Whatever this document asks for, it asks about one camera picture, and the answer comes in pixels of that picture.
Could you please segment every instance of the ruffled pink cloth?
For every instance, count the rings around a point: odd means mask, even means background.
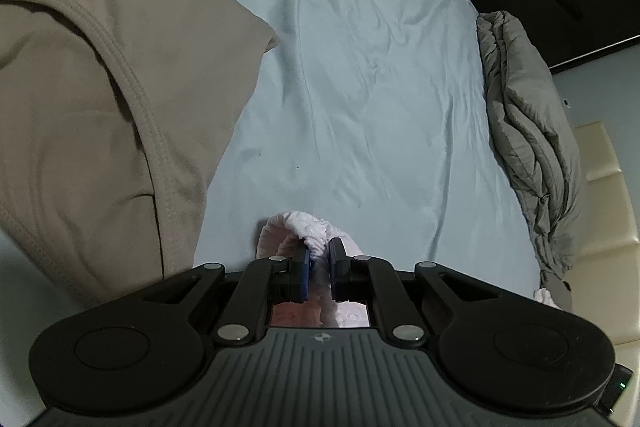
[[[363,304],[336,303],[331,298],[328,245],[334,237],[342,240],[349,256],[363,255],[354,240],[328,221],[306,212],[282,212],[267,220],[260,232],[256,259],[283,255],[291,257],[300,239],[310,251],[313,270],[309,281],[308,301],[303,304],[282,303],[274,306],[272,326],[362,328],[369,326]]]

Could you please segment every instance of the bed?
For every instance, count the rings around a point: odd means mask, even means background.
[[[267,217],[304,210],[397,269],[437,261],[532,296],[540,270],[491,147],[469,0],[238,1],[281,43],[209,187],[194,264],[241,269]],[[0,263],[0,423],[13,427],[41,407],[28,346],[78,308],[6,235]]]

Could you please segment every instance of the black electronic device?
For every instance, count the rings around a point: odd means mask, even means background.
[[[302,242],[242,273],[205,264],[44,331],[32,425],[612,425],[614,351],[591,323],[435,263],[396,271],[339,239],[330,257],[334,299],[366,303],[369,328],[269,326],[306,300]]]

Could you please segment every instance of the silver screw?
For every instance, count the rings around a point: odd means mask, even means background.
[[[248,334],[248,328],[242,324],[225,324],[218,328],[218,336],[226,341],[241,341]]]
[[[413,324],[403,324],[396,326],[392,332],[396,339],[401,341],[419,341],[424,336],[424,330]]]

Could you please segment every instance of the brown garment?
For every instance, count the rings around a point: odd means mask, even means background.
[[[189,269],[275,38],[235,0],[0,0],[0,226],[87,304]]]

